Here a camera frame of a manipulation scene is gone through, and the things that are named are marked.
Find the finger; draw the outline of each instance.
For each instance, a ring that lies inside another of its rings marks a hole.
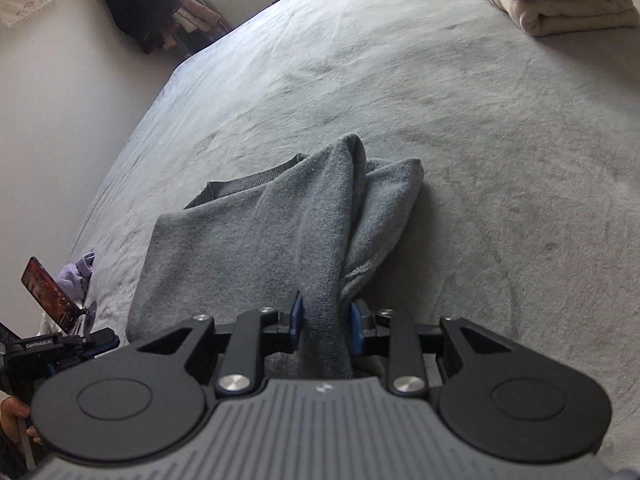
[[[27,429],[27,435],[29,435],[31,438],[34,438],[34,439],[40,437],[40,435],[38,434],[38,430],[36,430],[35,426],[30,426]]]
[[[4,413],[9,416],[19,416],[20,418],[27,418],[31,413],[31,409],[18,397],[7,397],[0,402],[0,413]]]

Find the human hand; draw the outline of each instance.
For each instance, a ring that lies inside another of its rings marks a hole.
[[[27,418],[30,413],[30,407],[18,397],[7,397],[0,402],[0,426],[2,426],[2,431],[4,431],[4,434],[14,444],[15,449],[22,454],[24,454],[24,450],[22,449],[22,441],[20,439],[18,419]],[[33,426],[27,430],[27,435],[29,435],[36,444],[41,443],[40,436]]]

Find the gray bed sheet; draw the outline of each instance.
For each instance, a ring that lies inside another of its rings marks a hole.
[[[640,466],[635,29],[535,40],[484,0],[280,1],[180,66],[111,168],[72,255],[96,248],[95,327],[124,338],[158,215],[348,132],[426,174],[372,306],[465,316],[597,378],[601,456]]]

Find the white towel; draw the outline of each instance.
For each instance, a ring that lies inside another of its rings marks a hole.
[[[487,0],[531,36],[578,30],[640,27],[632,0]]]

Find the sweater sleeve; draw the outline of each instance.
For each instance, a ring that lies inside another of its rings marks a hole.
[[[14,444],[0,430],[0,474],[15,480],[27,472],[24,459]]]

